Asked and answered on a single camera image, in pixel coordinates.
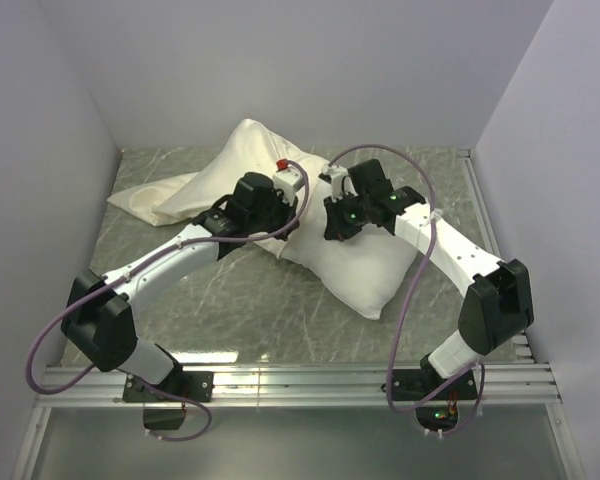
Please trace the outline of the white pillow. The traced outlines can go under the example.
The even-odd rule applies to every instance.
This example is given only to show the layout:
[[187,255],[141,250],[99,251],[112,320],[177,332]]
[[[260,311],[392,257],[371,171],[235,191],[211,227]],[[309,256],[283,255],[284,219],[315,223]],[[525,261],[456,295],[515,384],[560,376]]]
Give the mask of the white pillow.
[[324,238],[326,221],[304,221],[281,256],[314,273],[342,303],[369,320],[378,320],[395,296],[417,250],[383,229],[367,225],[345,241]]

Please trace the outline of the cream pillowcase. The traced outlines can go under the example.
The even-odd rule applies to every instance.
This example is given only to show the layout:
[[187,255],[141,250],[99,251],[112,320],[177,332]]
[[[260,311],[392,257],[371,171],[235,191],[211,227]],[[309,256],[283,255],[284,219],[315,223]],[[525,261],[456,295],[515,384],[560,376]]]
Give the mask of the cream pillowcase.
[[241,121],[221,153],[201,171],[128,188],[111,195],[107,202],[151,226],[172,225],[232,193],[247,172],[272,176],[281,159],[299,163],[308,173],[309,205],[299,228],[286,242],[270,239],[259,245],[278,258],[308,266],[322,241],[318,227],[325,221],[322,201],[330,188],[319,180],[319,174],[327,160],[301,150],[255,120]]

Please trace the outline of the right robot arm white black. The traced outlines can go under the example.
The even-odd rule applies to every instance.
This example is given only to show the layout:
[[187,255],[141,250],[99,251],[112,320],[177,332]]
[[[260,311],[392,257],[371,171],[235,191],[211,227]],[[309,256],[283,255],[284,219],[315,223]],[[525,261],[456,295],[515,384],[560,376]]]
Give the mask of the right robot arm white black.
[[374,225],[421,252],[463,298],[456,330],[422,361],[424,394],[440,400],[455,375],[532,325],[530,276],[519,260],[504,261],[478,247],[411,187],[393,187],[376,159],[351,168],[326,166],[327,240],[344,241]]

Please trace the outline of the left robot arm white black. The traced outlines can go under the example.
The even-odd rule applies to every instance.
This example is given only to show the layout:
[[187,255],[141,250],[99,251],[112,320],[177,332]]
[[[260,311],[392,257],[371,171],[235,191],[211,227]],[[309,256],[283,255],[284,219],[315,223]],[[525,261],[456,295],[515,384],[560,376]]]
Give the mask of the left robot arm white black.
[[175,237],[104,275],[79,275],[61,331],[102,372],[119,370],[146,382],[159,402],[185,394],[182,365],[164,348],[140,338],[135,318],[163,290],[215,263],[248,241],[286,239],[307,200],[305,173],[286,168],[268,177],[248,172],[232,193],[196,215]]

